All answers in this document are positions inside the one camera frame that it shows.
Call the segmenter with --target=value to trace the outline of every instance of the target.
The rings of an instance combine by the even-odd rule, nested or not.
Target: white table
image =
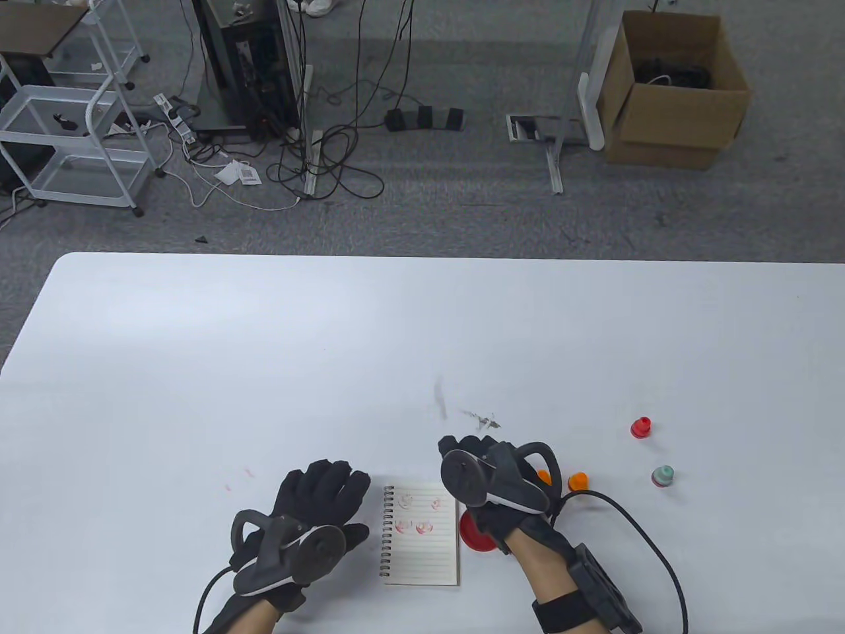
[[[464,409],[626,506],[693,632],[841,634],[844,315],[840,265],[67,255],[0,374],[0,631],[188,632],[236,511],[346,458],[375,523],[389,476],[438,479]],[[646,631],[677,634],[646,545],[567,509]],[[512,558],[462,547],[459,588],[385,588],[378,547],[278,631],[539,631]]]

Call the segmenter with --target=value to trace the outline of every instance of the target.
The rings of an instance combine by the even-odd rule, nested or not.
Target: orange bottle cap
[[[590,479],[586,473],[579,471],[567,483],[570,491],[584,491],[590,488]]]

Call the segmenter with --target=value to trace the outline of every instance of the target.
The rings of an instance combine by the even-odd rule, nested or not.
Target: white cable
[[[167,158],[165,159],[165,161],[163,163],[161,163],[160,167],[164,167],[167,164],[167,162],[170,161],[170,159],[173,156],[173,140],[170,138],[169,135],[167,136],[167,142],[170,144],[170,152],[167,155]],[[181,176],[179,176],[176,173],[168,172],[167,170],[165,170],[164,173],[167,174],[168,176],[173,176],[176,180],[180,181],[185,186],[185,189],[188,190],[188,197],[190,198],[191,206],[194,209],[199,209],[200,207],[205,205],[205,203],[208,202],[209,197],[215,192],[215,190],[219,191],[221,194],[226,196],[229,200],[231,200],[234,203],[237,203],[238,205],[243,205],[244,207],[249,207],[250,209],[255,209],[255,210],[258,210],[258,211],[287,211],[287,210],[293,209],[295,206],[297,206],[297,204],[301,200],[299,198],[299,196],[297,196],[297,199],[296,199],[296,201],[294,201],[293,205],[289,205],[287,207],[279,207],[278,209],[266,209],[265,207],[258,207],[256,205],[250,205],[249,203],[245,203],[242,200],[238,200],[237,198],[230,196],[228,192],[226,192],[224,189],[222,189],[220,187],[220,185],[215,185],[214,183],[210,183],[209,181],[205,180],[205,178],[203,178],[202,175],[197,171],[197,168],[194,165],[194,162],[190,161],[190,160],[188,160],[188,162],[191,163],[191,168],[194,170],[194,173],[197,175],[197,178],[199,178],[199,180],[201,180],[203,183],[205,183],[206,185],[209,185],[211,187],[211,189],[208,190],[208,192],[205,194],[205,197],[202,199],[202,202],[200,202],[200,203],[197,203],[194,200],[194,192],[191,189],[191,186],[188,183],[188,181],[186,181],[184,178],[182,178]]]
[[[668,85],[670,85],[670,86],[672,85],[672,78],[669,77],[668,75],[658,75],[657,77],[652,79],[650,82],[648,82],[648,84],[651,85],[654,82],[656,82],[658,79],[665,79],[667,82],[669,82]]]
[[[299,196],[297,196],[297,199],[293,202],[293,205],[288,205],[287,207],[278,207],[276,209],[267,209],[265,207],[257,207],[255,205],[250,205],[249,203],[245,203],[242,200],[238,200],[237,198],[234,198],[233,196],[230,196],[228,192],[226,192],[224,189],[221,189],[220,185],[215,185],[213,183],[209,183],[207,180],[205,180],[200,175],[199,172],[197,172],[196,167],[194,167],[194,173],[197,175],[199,180],[201,180],[206,185],[210,185],[212,187],[211,191],[214,191],[215,189],[217,189],[221,194],[226,196],[232,202],[238,203],[239,205],[243,205],[244,207],[249,207],[250,209],[257,209],[258,211],[287,211],[289,209],[293,209],[294,207],[296,207],[299,204],[299,201],[302,200]]]
[[[214,193],[214,188],[209,189],[208,194],[205,195],[205,198],[203,198],[203,201],[197,205],[197,203],[194,202],[194,192],[191,191],[191,186],[188,184],[188,181],[186,181],[184,178],[182,178],[178,174],[174,174],[173,172],[168,172],[167,170],[165,170],[164,173],[167,174],[167,176],[173,176],[177,180],[182,181],[182,184],[185,186],[185,189],[188,190],[188,197],[190,197],[191,206],[194,209],[199,209],[200,207],[205,205],[205,203],[208,202],[209,197]]]
[[[209,165],[208,163],[198,163],[194,159],[191,158],[191,153],[188,151],[188,144],[185,143],[185,139],[182,139],[182,153],[185,155],[185,161],[190,163],[191,165],[195,165],[197,167],[208,167],[210,169],[220,169],[226,167],[228,163],[224,163],[223,165]]]
[[[0,231],[2,231],[6,227],[6,225],[8,225],[12,221],[12,219],[19,214],[19,212],[18,212],[18,192],[23,191],[24,189],[26,189],[26,187],[21,186],[21,187],[18,187],[17,189],[15,189],[12,192],[12,212],[8,216],[6,216],[5,220],[3,220],[3,222],[0,222]]]

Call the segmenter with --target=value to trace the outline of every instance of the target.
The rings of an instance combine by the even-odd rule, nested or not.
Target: red bottle cap
[[[478,530],[478,527],[475,525],[475,521],[472,519],[472,515],[470,515],[469,511],[464,511],[464,514],[461,516],[461,521],[458,524],[458,528],[461,533],[461,539],[464,540],[464,544],[469,546],[471,549],[476,550],[479,553],[488,553],[491,550],[496,550],[496,543],[489,535],[485,535]]]
[[[647,438],[651,435],[651,419],[647,416],[636,419],[631,425],[631,435],[634,438]]]

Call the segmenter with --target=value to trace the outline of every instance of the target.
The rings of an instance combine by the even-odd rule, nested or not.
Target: lined paper
[[[384,582],[458,585],[455,498],[439,484],[401,483],[385,489],[384,500]]]

